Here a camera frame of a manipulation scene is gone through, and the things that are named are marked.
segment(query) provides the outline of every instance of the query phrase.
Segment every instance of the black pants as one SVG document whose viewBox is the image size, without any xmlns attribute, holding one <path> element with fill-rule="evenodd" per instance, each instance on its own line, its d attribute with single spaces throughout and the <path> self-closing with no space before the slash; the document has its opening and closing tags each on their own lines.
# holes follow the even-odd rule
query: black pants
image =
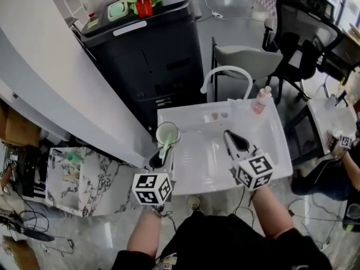
<svg viewBox="0 0 360 270">
<path fill-rule="evenodd" d="M 342 162 L 322 161 L 306 177 L 294 178 L 291 183 L 293 193 L 310 195 L 322 193 L 336 201 L 345 201 L 354 191 Z"/>
</svg>

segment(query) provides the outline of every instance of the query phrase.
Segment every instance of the polished floor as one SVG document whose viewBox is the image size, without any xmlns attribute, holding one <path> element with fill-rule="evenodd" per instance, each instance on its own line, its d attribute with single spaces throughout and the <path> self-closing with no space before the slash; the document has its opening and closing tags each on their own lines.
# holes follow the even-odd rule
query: polished floor
<svg viewBox="0 0 360 270">
<path fill-rule="evenodd" d="M 206 7 L 204 0 L 197 0 L 202 10 L 202 19 L 197 23 L 202 61 L 204 65 L 204 73 L 210 70 L 211 62 L 211 38 L 214 37 L 219 45 L 246 45 L 252 47 L 261 47 L 264 25 L 263 20 L 267 17 L 265 9 L 254 2 L 254 0 L 207 0 L 208 6 L 215 12 L 223 15 L 225 19 L 231 18 L 246 18 L 236 20 L 216 20 L 211 17 L 210 10 Z M 226 98 L 241 98 L 245 88 L 243 82 L 234 81 L 231 78 L 219 78 L 219 100 Z M 313 79 L 306 81 L 305 90 L 310 96 L 324 97 L 325 93 L 321 88 L 325 77 L 321 74 L 316 74 Z M 250 97 L 254 97 L 260 87 L 264 86 L 265 79 L 256 82 Z M 331 78 L 328 79 L 328 86 L 330 92 L 336 91 L 338 83 Z M 271 83 L 274 95 L 277 93 L 277 78 L 273 78 Z M 285 83 L 283 90 L 283 99 L 278 106 L 278 111 L 283 123 L 290 120 L 296 113 L 304 106 L 304 102 L 294 102 L 296 91 Z M 343 215 L 345 210 L 345 203 L 332 201 L 323 195 L 314 195 L 299 197 L 294 195 L 289 188 L 288 179 L 275 181 L 271 184 L 273 192 L 277 195 L 279 200 L 288 207 L 292 201 L 297 200 L 291 204 L 292 211 L 301 217 L 294 217 L 296 227 L 305 235 L 312 235 L 316 244 L 326 248 L 326 243 L 330 242 L 329 246 L 324 250 L 324 253 L 330 258 L 334 269 L 350 269 L 350 265 L 356 256 L 360 245 L 360 235 L 356 233 L 345 232 L 342 229 L 341 223 L 332 221 L 318 221 L 309 219 L 334 219 L 334 215 L 326 213 L 324 210 L 313 205 L 313 201 L 319 205 L 324 206 L 328 211 L 340 213 Z M 243 189 L 237 188 L 229 191 L 216 192 L 204 195 L 207 213 L 211 213 L 212 209 L 215 211 L 222 210 L 229 214 L 233 212 Z M 249 194 L 246 191 L 244 200 L 241 204 L 247 207 L 249 202 Z M 171 207 L 173 218 L 176 225 L 190 214 L 187 206 L 186 197 L 174 197 Z M 64 220 L 50 220 L 49 231 L 56 236 L 65 236 L 73 239 L 75 244 L 74 254 L 64 254 L 64 257 L 55 250 L 50 250 L 49 253 L 44 253 L 43 247 L 54 246 L 63 251 L 69 251 L 66 239 L 57 238 L 55 242 L 42 243 L 38 241 L 29 241 L 33 247 L 39 264 L 42 270 L 48 269 L 110 269 L 115 256 L 119 250 L 126 248 L 129 236 L 135 226 L 137 218 L 141 212 L 139 207 L 137 210 L 107 215 L 103 217 L 93 218 L 78 218 Z M 239 217 L 244 219 L 247 223 L 252 223 L 251 213 L 244 208 L 240 208 L 236 213 Z M 45 225 L 45 221 L 40 221 L 39 224 Z M 172 222 L 165 218 L 162 221 L 161 245 L 159 251 L 167 244 L 174 234 Z M 258 220 L 255 220 L 254 228 L 261 233 Z M 239 269 L 241 269 L 241 259 L 239 259 Z"/>
</svg>

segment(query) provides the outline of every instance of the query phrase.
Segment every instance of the white marker cube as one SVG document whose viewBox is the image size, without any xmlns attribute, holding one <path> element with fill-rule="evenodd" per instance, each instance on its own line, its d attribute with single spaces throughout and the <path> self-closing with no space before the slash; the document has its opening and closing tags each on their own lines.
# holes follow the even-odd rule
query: white marker cube
<svg viewBox="0 0 360 270">
<path fill-rule="evenodd" d="M 238 165 L 235 178 L 250 191 L 269 184 L 275 168 L 268 153 L 240 161 Z"/>
<path fill-rule="evenodd" d="M 163 205 L 173 191 L 167 173 L 135 174 L 132 189 L 141 205 Z"/>
<path fill-rule="evenodd" d="M 351 138 L 348 136 L 341 136 L 340 138 L 340 147 L 350 149 L 351 148 Z"/>
</svg>

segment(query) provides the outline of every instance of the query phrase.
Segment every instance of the black t-shirt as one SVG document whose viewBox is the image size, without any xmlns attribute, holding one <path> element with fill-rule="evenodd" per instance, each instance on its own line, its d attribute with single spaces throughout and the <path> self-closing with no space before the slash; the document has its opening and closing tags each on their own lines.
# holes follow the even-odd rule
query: black t-shirt
<svg viewBox="0 0 360 270">
<path fill-rule="evenodd" d="M 120 251 L 118 269 L 332 269 L 312 239 L 291 229 L 267 239 L 235 215 L 187 218 L 163 250 L 160 261 L 140 252 Z"/>
</svg>

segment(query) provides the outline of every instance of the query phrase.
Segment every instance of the red container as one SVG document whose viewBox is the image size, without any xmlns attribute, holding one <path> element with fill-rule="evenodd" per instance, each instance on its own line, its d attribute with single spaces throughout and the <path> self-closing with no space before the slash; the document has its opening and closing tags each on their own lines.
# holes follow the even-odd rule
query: red container
<svg viewBox="0 0 360 270">
<path fill-rule="evenodd" d="M 135 6 L 140 18 L 152 16 L 152 0 L 138 0 Z"/>
</svg>

